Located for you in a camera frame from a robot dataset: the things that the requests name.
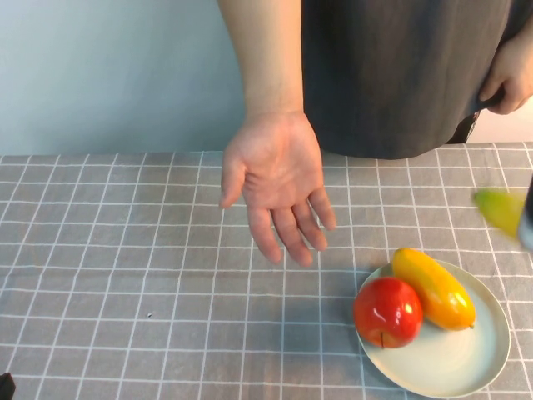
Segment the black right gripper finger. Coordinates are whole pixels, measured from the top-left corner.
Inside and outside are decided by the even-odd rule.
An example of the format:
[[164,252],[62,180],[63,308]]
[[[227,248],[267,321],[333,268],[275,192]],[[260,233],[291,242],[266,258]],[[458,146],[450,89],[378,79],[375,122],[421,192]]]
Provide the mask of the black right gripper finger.
[[517,228],[517,237],[526,251],[533,251],[533,178],[526,194],[520,223]]

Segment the person's left hand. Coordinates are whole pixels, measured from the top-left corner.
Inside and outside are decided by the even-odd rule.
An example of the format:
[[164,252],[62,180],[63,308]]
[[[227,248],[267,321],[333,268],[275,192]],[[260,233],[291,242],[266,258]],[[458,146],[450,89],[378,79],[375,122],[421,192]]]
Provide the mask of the person's left hand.
[[523,31],[496,53],[480,92],[488,109],[507,115],[521,108],[532,96],[532,31]]

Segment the person's right hand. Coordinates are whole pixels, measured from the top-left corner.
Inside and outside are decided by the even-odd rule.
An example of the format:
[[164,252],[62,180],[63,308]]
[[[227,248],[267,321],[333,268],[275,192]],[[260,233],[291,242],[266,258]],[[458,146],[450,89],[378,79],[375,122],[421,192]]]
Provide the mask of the person's right hand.
[[303,267],[323,251],[336,216],[324,186],[321,150],[303,112],[249,114],[222,159],[222,208],[247,205],[251,235],[263,255],[281,261],[286,248]]

